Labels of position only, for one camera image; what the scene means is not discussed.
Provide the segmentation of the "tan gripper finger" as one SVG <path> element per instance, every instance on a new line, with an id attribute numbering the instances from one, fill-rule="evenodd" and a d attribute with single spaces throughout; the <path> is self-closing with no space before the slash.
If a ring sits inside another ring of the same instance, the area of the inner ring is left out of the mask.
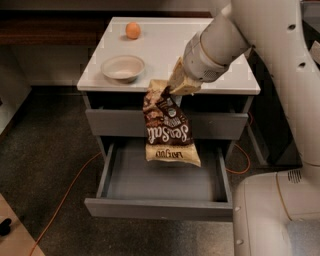
<path id="1" fill-rule="evenodd" d="M 171 90 L 182 88 L 185 85 L 185 71 L 183 67 L 183 59 L 178 58 L 172 74 L 168 80 L 168 86 Z"/>
<path id="2" fill-rule="evenodd" d="M 202 83 L 193 79 L 175 81 L 170 85 L 170 93 L 173 95 L 190 95 L 201 89 Z"/>

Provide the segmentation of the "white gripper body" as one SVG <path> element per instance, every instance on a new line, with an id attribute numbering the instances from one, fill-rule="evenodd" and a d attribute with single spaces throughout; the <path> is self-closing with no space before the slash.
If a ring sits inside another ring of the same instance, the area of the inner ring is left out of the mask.
<path id="1" fill-rule="evenodd" d="M 200 32 L 197 32 L 185 47 L 183 67 L 188 77 L 205 83 L 216 81 L 229 68 L 228 65 L 220 65 L 209 58 L 202 47 Z"/>

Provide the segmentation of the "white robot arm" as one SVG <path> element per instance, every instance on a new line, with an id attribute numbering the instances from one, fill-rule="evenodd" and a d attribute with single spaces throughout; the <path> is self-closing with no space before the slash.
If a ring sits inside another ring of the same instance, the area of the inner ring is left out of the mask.
<path id="1" fill-rule="evenodd" d="M 192 94 L 247 49 L 271 76 L 302 165 L 237 186 L 234 255 L 292 256 L 289 223 L 320 219 L 320 71 L 305 43 L 300 0 L 230 0 L 188 42 L 169 86 L 174 95 Z"/>

